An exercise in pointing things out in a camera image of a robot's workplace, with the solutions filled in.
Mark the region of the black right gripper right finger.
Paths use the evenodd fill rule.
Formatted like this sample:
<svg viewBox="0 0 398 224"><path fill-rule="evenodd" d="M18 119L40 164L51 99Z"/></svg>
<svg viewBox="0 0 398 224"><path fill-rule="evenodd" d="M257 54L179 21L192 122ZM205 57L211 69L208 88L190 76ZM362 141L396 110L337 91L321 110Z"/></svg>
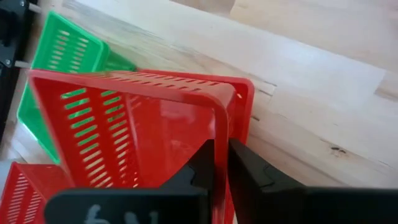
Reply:
<svg viewBox="0 0 398 224"><path fill-rule="evenodd" d="M307 186L237 139L228 179L239 224L398 224L398 189Z"/></svg>

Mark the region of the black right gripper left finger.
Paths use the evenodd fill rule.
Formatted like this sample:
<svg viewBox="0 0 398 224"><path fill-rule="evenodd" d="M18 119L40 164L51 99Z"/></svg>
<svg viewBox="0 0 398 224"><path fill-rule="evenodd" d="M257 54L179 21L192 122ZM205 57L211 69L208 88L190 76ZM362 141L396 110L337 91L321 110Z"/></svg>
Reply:
<svg viewBox="0 0 398 224"><path fill-rule="evenodd" d="M45 224L211 224L214 142L159 187L76 188L45 206Z"/></svg>

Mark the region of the red slotted plastic basket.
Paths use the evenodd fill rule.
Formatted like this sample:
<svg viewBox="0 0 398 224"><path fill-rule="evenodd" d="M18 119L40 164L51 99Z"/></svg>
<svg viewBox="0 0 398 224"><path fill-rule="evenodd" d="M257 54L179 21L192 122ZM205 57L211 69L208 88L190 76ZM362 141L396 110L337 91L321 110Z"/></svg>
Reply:
<svg viewBox="0 0 398 224"><path fill-rule="evenodd" d="M32 70L29 85L73 186L48 224L228 224L235 81L173 72Z"/></svg>
<svg viewBox="0 0 398 224"><path fill-rule="evenodd" d="M254 98L246 78L161 70L107 72L101 90L112 116L126 112L137 148L193 151L215 140L245 142Z"/></svg>
<svg viewBox="0 0 398 224"><path fill-rule="evenodd" d="M47 201L72 186L60 166L13 162L0 199L0 224L45 224Z"/></svg>

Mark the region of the green slotted plastic basket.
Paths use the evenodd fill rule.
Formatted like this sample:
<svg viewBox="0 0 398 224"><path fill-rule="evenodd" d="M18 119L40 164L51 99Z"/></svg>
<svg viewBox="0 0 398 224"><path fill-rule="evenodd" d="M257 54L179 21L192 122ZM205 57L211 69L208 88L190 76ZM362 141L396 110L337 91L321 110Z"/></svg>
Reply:
<svg viewBox="0 0 398 224"><path fill-rule="evenodd" d="M46 18L31 68L66 73L136 70L132 62L111 50L105 41L53 11ZM58 164L60 159L28 84L17 117Z"/></svg>

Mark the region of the black metal bracket with bolts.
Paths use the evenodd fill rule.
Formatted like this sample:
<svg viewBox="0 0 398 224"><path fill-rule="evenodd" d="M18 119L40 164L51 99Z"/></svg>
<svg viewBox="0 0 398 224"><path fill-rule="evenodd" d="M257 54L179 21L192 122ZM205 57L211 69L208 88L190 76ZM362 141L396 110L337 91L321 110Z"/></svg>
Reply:
<svg viewBox="0 0 398 224"><path fill-rule="evenodd" d="M39 0L0 0L0 142Z"/></svg>

